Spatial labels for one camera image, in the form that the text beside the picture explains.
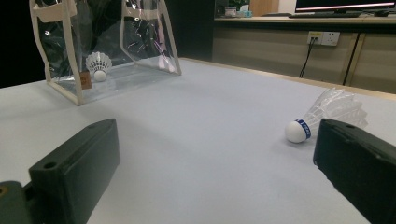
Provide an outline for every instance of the white shuttlecock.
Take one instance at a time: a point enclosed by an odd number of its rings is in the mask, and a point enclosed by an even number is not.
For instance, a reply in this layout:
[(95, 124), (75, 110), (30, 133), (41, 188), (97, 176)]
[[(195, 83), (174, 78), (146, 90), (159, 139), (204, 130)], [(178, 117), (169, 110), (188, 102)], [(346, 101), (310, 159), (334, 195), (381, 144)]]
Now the white shuttlecock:
[(314, 102), (302, 119), (286, 126), (286, 138), (293, 143), (301, 143), (318, 134), (322, 119), (335, 119), (359, 128), (367, 126), (367, 113), (361, 109), (361, 102), (354, 101), (354, 94), (336, 88), (327, 89)]
[(111, 59), (99, 51), (90, 54), (85, 65), (96, 81), (105, 81), (107, 69), (112, 66)]

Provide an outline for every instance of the computer monitor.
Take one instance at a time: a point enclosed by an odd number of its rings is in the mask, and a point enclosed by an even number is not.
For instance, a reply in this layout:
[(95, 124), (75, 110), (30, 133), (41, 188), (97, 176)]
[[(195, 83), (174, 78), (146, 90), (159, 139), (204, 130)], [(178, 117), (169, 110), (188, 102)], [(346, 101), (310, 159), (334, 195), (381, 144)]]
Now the computer monitor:
[(363, 11), (367, 9), (395, 8), (395, 1), (389, 0), (296, 0), (295, 12)]

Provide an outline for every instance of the cabinet door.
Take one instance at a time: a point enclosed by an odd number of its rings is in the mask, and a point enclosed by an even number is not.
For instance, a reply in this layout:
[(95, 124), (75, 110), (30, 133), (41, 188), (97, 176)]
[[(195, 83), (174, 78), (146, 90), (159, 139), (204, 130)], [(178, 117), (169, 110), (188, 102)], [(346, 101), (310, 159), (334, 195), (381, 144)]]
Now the cabinet door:
[(254, 17), (260, 17), (269, 12), (278, 12), (279, 0), (250, 0), (249, 10)]
[(396, 93), (396, 35), (366, 34), (355, 57), (356, 68), (347, 85)]

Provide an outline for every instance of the wall socket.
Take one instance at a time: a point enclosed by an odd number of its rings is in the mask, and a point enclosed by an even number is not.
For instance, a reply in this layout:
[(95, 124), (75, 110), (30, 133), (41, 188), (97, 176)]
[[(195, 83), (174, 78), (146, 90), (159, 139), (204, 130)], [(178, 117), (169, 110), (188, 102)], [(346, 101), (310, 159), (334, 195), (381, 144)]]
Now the wall socket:
[(307, 44), (311, 43), (311, 38), (317, 38), (317, 40), (314, 42), (315, 45), (321, 45), (322, 42), (322, 37), (323, 37), (323, 32), (321, 31), (310, 31), (308, 33), (308, 39), (306, 40)]
[(340, 37), (339, 32), (323, 32), (321, 45), (337, 46), (339, 37)]

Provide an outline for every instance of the table surface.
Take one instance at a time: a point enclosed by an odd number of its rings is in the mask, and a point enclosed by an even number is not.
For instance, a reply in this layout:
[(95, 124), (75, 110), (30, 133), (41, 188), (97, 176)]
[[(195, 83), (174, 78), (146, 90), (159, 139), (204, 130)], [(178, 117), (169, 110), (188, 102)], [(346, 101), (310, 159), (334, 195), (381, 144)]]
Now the table surface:
[[(38, 81), (0, 90), (0, 181), (84, 127), (116, 119), (121, 163), (88, 223), (368, 223), (285, 126), (325, 87), (180, 59), (182, 76), (76, 106)], [(396, 101), (356, 93), (366, 131), (396, 146)]]

